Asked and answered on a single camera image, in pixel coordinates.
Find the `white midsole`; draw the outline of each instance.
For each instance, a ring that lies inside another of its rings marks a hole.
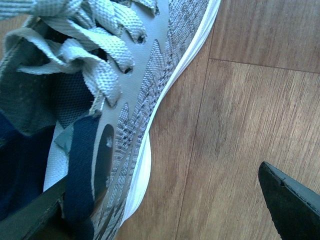
[[[195,33],[193,40],[191,41],[189,47],[186,52],[182,56],[180,62],[175,68],[172,76],[170,77],[168,83],[164,87],[154,110],[151,114],[149,123],[146,127],[146,131],[144,137],[142,139],[138,160],[133,172],[132,182],[130,185],[130,190],[126,199],[124,214],[122,218],[121,224],[124,223],[139,207],[141,204],[144,195],[146,193],[148,182],[151,173],[151,147],[150,147],[150,137],[149,130],[153,119],[156,115],[157,109],[165,97],[166,93],[169,91],[171,86],[175,83],[177,78],[181,75],[181,73],[186,69],[189,63],[194,59],[197,55],[203,44],[205,43],[210,30],[214,24],[214,21],[217,16],[218,8],[221,0],[210,0],[207,6],[207,9],[204,13],[203,19],[199,25],[197,32]]]

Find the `wood grain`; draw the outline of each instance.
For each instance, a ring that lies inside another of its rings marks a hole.
[[[176,238],[211,38],[212,33],[161,102],[150,130],[152,164],[148,189],[137,212],[121,227],[118,240]]]
[[[21,28],[26,19],[27,16],[22,15],[9,20],[0,21],[0,59],[4,56],[3,40],[6,34],[11,30]]]
[[[320,2],[223,0],[210,57],[320,73]]]
[[[267,161],[320,192],[320,75],[210,60],[177,240],[279,240]]]

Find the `mesh lining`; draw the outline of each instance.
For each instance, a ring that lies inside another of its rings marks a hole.
[[[51,94],[54,113],[63,128],[88,111],[94,100],[81,72],[59,73]]]

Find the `white shoelace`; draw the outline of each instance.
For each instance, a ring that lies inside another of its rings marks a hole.
[[[156,14],[157,0],[133,1]],[[5,39],[6,52],[24,38],[50,60],[42,66],[21,65],[18,72],[48,75],[82,70],[92,95],[102,93],[111,107],[116,104],[122,93],[118,76],[109,62],[92,52],[105,51],[123,73],[133,69],[133,56],[120,37],[126,30],[135,43],[140,43],[146,38],[146,29],[132,9],[111,0],[0,0],[0,20],[22,14],[40,17],[52,29],[71,38],[61,44],[44,39],[28,27],[11,31]]]

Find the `sneaker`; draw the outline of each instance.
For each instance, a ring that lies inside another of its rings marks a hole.
[[[115,238],[147,189],[156,110],[219,4],[0,0],[0,20],[31,15],[0,65],[0,239]]]

